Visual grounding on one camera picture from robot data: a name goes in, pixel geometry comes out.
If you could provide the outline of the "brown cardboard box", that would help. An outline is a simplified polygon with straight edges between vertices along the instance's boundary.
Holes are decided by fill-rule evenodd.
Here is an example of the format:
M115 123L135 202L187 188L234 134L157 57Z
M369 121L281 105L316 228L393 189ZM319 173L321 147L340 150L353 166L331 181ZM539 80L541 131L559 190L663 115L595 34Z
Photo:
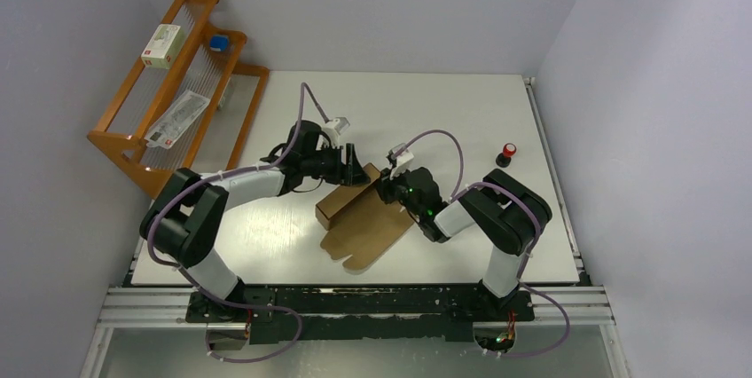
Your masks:
M371 267L414 225L400 204L386 204L379 197L380 171L371 163L364 165L364 171L369 184L341 185L315 207L325 229L320 247L351 273Z

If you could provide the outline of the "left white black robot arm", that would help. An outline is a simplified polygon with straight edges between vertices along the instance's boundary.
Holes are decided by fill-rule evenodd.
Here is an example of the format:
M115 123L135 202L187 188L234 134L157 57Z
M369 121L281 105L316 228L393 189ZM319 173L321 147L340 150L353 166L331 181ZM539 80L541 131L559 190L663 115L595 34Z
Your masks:
M371 180L353 144L335 146L320 125L303 120L290 129L286 142L251 167L226 174L174 171L143 218L140 236L205 291L214 314L235 320L251 303L245 297L245 282L215 250L224 214L252 201L288 194L307 177L343 186Z

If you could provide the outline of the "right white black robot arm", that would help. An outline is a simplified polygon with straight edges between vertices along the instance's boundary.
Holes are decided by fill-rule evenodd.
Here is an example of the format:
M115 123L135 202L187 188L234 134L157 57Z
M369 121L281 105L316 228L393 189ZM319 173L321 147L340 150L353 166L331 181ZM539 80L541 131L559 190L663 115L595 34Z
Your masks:
M481 230L493 249L480 281L479 309L488 319L511 310L531 250L552 219L541 196L502 169L493 169L452 201L443 199L425 167L396 176L381 169L376 190L382 202L399 203L432 242L447 242L469 228Z

